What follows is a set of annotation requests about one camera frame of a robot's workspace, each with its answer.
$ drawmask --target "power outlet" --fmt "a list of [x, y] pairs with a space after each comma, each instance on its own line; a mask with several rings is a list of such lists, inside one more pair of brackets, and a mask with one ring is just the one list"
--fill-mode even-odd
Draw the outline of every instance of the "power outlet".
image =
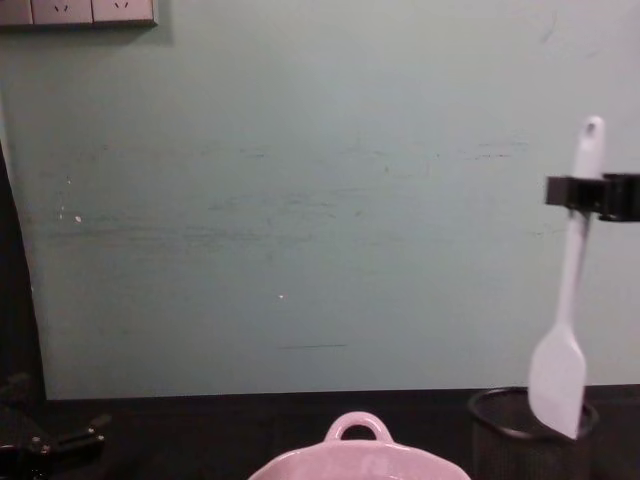
[[153, 0], [92, 0], [93, 18], [100, 22], [153, 21]]
[[0, 25], [30, 25], [31, 2], [29, 0], [0, 0]]
[[91, 0], [31, 0], [36, 25], [92, 23]]

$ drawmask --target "white spatula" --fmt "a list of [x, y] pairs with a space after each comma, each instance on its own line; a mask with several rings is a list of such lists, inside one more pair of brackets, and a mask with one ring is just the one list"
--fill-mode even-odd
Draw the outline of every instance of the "white spatula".
[[[580, 132], [573, 176], [601, 178], [605, 128], [599, 117]], [[587, 365], [573, 332], [576, 292], [584, 260], [590, 214], [571, 210], [556, 321], [538, 344], [529, 372], [529, 404], [545, 425], [577, 438]]]

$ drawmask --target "teal wall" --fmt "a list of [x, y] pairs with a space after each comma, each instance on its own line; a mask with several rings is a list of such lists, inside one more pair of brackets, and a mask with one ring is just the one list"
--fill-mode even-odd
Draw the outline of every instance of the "teal wall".
[[[636, 2], [184, 0], [0, 38], [53, 398], [523, 383], [591, 113], [640, 170]], [[637, 383], [637, 226], [579, 334]]]

